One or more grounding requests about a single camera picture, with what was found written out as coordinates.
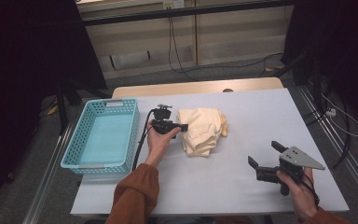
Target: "cream cloth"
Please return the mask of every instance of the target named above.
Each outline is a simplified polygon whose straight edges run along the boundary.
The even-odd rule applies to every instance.
[[[209,156],[222,133],[222,117],[215,108],[179,109],[178,122],[188,124],[187,132],[182,133],[183,150],[188,156]]]

